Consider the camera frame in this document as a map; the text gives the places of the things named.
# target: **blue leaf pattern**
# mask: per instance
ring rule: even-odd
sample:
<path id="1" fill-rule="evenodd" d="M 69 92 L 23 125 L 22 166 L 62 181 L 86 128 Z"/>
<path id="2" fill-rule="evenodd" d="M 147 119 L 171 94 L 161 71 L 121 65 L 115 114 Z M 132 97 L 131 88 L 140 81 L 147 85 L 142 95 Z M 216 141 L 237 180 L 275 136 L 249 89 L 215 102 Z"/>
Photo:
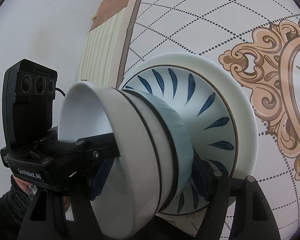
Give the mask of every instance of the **blue leaf pattern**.
<path id="1" fill-rule="evenodd" d="M 190 98 L 192 97 L 194 90 L 195 90 L 195 80 L 194 80 L 192 74 L 189 74 L 187 103 L 189 102 Z"/>
<path id="2" fill-rule="evenodd" d="M 234 149 L 233 145 L 227 141 L 219 141 L 219 142 L 211 143 L 208 145 L 218 147 L 220 149 L 228 150 L 228 151 L 232 151 Z"/>
<path id="3" fill-rule="evenodd" d="M 197 209 L 198 204 L 199 204 L 199 196 L 198 196 L 197 190 L 194 188 L 194 186 L 192 186 L 192 184 L 191 184 L 191 189 L 192 189 L 192 195 L 193 195 L 193 207 L 194 207 L 194 209 Z"/>
<path id="4" fill-rule="evenodd" d="M 163 92 L 164 92 L 164 81 L 163 81 L 163 78 L 162 76 L 157 72 L 155 71 L 154 69 L 152 70 L 154 76 L 155 76 L 155 79 L 157 80 L 158 84 L 159 84 L 159 87 L 161 88 L 161 91 L 162 91 L 162 96 L 163 96 Z"/>
<path id="5" fill-rule="evenodd" d="M 148 83 L 147 80 L 145 80 L 144 78 L 138 76 L 139 80 L 141 81 L 141 83 L 145 86 L 145 88 L 148 90 L 148 92 L 152 95 L 152 89 L 150 84 Z"/>
<path id="6" fill-rule="evenodd" d="M 220 119 L 216 120 L 213 124 L 209 125 L 206 129 L 212 128 L 212 127 L 220 127 L 224 126 L 229 122 L 229 117 L 221 117 Z"/>
<path id="7" fill-rule="evenodd" d="M 219 169 L 219 171 L 221 171 L 222 173 L 224 173 L 224 174 L 226 174 L 227 176 L 229 176 L 226 167 L 225 167 L 222 163 L 217 162 L 217 161 L 215 161 L 215 160 L 208 160 L 208 161 L 209 161 L 209 162 L 212 162 L 212 163 Z"/>
<path id="8" fill-rule="evenodd" d="M 201 108 L 201 110 L 199 111 L 199 114 L 202 114 L 205 110 L 207 110 L 213 103 L 214 99 L 216 97 L 216 93 L 213 92 L 207 99 L 207 101 L 204 103 L 203 107 Z"/>
<path id="9" fill-rule="evenodd" d="M 178 79 L 177 79 L 176 74 L 173 72 L 173 70 L 171 68 L 168 68 L 168 71 L 169 71 L 169 74 L 170 74 L 170 77 L 171 77 L 171 80 L 172 80 L 173 98 L 174 98 L 174 95 L 176 94 L 176 91 L 177 91 Z"/>
<path id="10" fill-rule="evenodd" d="M 183 195 L 183 192 L 181 192 L 180 197 L 179 197 L 178 210 L 177 210 L 178 213 L 180 213 L 180 211 L 183 208 L 184 204 L 185 204 L 185 196 Z"/>

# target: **plate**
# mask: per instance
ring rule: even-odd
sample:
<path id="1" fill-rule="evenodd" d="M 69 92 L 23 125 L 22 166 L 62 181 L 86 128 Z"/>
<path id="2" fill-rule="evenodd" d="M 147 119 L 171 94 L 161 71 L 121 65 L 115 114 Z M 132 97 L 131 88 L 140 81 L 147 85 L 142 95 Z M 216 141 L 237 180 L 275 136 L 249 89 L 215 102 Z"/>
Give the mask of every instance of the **plate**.
<path id="1" fill-rule="evenodd" d="M 121 89 L 135 89 L 163 99 L 181 116 L 194 149 L 229 176 L 252 173 L 258 135 L 250 103 L 231 77 L 203 57 L 170 53 L 132 70 Z M 166 215 L 189 215 L 207 206 L 190 179 Z"/>

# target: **screw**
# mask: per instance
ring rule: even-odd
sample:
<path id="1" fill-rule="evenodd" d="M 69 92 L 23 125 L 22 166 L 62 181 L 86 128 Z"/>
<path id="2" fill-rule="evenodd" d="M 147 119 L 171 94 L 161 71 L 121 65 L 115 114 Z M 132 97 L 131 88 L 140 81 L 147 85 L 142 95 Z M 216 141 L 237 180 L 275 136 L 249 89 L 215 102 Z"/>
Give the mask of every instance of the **screw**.
<path id="1" fill-rule="evenodd" d="M 253 176 L 247 176 L 247 180 L 249 182 L 254 182 L 255 181 L 255 178 Z"/>
<path id="2" fill-rule="evenodd" d="M 94 151 L 94 152 L 92 153 L 92 156 L 93 156 L 94 158 L 98 158 L 98 157 L 100 156 L 100 153 L 98 153 L 97 151 Z"/>
<path id="3" fill-rule="evenodd" d="M 50 162 L 52 160 L 51 157 L 45 158 L 41 161 L 42 164 L 47 164 L 48 162 Z"/>
<path id="4" fill-rule="evenodd" d="M 84 141 L 78 141 L 78 142 L 75 143 L 75 145 L 80 145 L 80 144 L 83 144 L 83 143 L 84 143 Z"/>
<path id="5" fill-rule="evenodd" d="M 221 171 L 214 171 L 213 174 L 216 177 L 221 177 L 222 176 L 222 172 Z"/>

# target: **white wall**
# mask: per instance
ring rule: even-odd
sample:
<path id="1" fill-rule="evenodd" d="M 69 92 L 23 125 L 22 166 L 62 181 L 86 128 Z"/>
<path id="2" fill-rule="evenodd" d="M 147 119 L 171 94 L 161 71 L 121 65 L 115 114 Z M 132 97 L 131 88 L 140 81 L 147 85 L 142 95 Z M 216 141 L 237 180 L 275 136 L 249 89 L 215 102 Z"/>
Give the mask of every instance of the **white wall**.
<path id="1" fill-rule="evenodd" d="M 0 7 L 0 149 L 2 82 L 5 71 L 27 58 L 58 72 L 57 87 L 67 92 L 77 81 L 82 51 L 102 0 L 5 0 Z M 57 93 L 53 125 L 63 101 Z M 10 188 L 9 169 L 0 159 L 0 197 Z"/>

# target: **diamond pattern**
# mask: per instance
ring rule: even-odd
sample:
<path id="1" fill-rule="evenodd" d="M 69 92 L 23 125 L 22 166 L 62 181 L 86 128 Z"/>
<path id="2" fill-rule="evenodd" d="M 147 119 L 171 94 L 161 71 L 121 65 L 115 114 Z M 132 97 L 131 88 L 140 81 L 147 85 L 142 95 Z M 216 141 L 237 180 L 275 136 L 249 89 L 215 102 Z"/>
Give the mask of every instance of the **diamond pattern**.
<path id="1" fill-rule="evenodd" d="M 297 23 L 299 13 L 293 0 L 142 0 L 131 44 L 142 59 L 129 51 L 125 71 L 169 52 L 188 51 L 218 63 L 224 51 L 252 42 L 251 33 L 256 27 L 268 27 L 268 20 L 279 23 L 281 18 Z M 249 62 L 252 70 L 253 58 Z M 250 97 L 251 90 L 242 89 Z M 300 181 L 293 177 L 294 159 L 283 157 L 276 138 L 265 135 L 265 123 L 258 118 L 256 122 L 260 144 L 253 175 L 274 209 L 281 238 L 285 239 L 300 224 Z M 228 209 L 221 239 L 229 236 L 233 211 L 234 205 Z"/>

